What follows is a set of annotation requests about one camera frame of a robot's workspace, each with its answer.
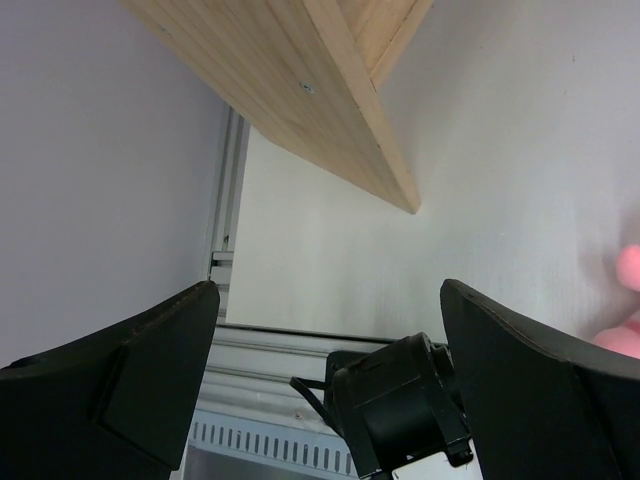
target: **wooden shelf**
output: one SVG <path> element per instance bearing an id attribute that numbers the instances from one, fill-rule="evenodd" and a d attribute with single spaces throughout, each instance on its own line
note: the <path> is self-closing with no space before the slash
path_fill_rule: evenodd
<path id="1" fill-rule="evenodd" d="M 122 0 L 275 144 L 408 212 L 376 86 L 431 0 Z"/>

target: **gray wall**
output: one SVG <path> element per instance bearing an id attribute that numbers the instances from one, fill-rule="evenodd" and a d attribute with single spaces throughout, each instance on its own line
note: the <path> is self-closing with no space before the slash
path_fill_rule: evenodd
<path id="1" fill-rule="evenodd" d="M 0 365 L 199 279 L 222 101 L 115 0 L 0 5 Z"/>

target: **screw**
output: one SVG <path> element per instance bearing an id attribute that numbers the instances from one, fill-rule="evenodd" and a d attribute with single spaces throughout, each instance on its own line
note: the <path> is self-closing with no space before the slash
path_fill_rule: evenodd
<path id="1" fill-rule="evenodd" d="M 311 93 L 311 94 L 316 93 L 316 91 L 313 89 L 313 87 L 311 85 L 309 85 L 308 83 L 300 82 L 300 86 L 302 88 L 304 88 L 304 91 L 307 92 L 307 93 Z"/>

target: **white panel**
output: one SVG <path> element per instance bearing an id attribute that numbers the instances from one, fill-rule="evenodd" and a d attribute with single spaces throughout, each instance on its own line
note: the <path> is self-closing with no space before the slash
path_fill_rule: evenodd
<path id="1" fill-rule="evenodd" d="M 394 480 L 426 480 L 441 479 L 450 480 L 481 480 L 482 471 L 480 463 L 475 455 L 475 447 L 472 442 L 474 459 L 471 463 L 452 468 L 444 453 L 437 453 L 430 457 L 423 458 L 417 462 L 410 463 L 406 467 L 399 468 L 393 472 Z"/>
<path id="2" fill-rule="evenodd" d="M 208 364 L 214 363 L 222 368 L 240 368 L 265 375 L 280 372 L 287 381 L 289 377 L 304 377 L 309 370 L 317 372 L 314 380 L 324 380 L 326 356 L 301 356 L 293 350 L 264 348 L 239 348 L 237 345 L 215 343 L 209 353 Z"/>
<path id="3" fill-rule="evenodd" d="M 213 260 L 218 264 L 230 266 L 233 263 L 233 252 L 213 252 Z"/>
<path id="4" fill-rule="evenodd" d="M 229 282 L 231 282 L 231 267 L 213 267 L 211 269 L 211 280 L 220 285 L 229 285 Z"/>
<path id="5" fill-rule="evenodd" d="M 0 111 L 0 366 L 202 278 L 222 100 L 119 2 L 0 2 Z"/>
<path id="6" fill-rule="evenodd" d="M 229 291 L 220 290 L 220 308 L 226 310 L 229 302 Z"/>
<path id="7" fill-rule="evenodd" d="M 229 322 L 443 340 L 455 277 L 588 338 L 637 305 L 640 2 L 436 1 L 381 95 L 407 215 L 252 131 Z"/>

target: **plywood edge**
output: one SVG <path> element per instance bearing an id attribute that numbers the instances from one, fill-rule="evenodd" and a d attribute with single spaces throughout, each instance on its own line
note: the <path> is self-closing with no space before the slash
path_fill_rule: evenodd
<path id="1" fill-rule="evenodd" d="M 418 188 L 340 7 L 335 0 L 304 1 L 318 35 L 340 70 L 364 121 L 376 139 L 381 155 L 386 159 L 387 166 L 393 174 L 396 185 L 390 186 L 390 190 L 402 192 L 402 199 L 391 203 L 409 213 L 416 213 L 422 204 Z"/>
<path id="2" fill-rule="evenodd" d="M 389 46 L 371 70 L 371 81 L 376 88 L 379 88 L 387 79 L 432 5 L 433 0 L 416 0 L 413 4 Z"/>

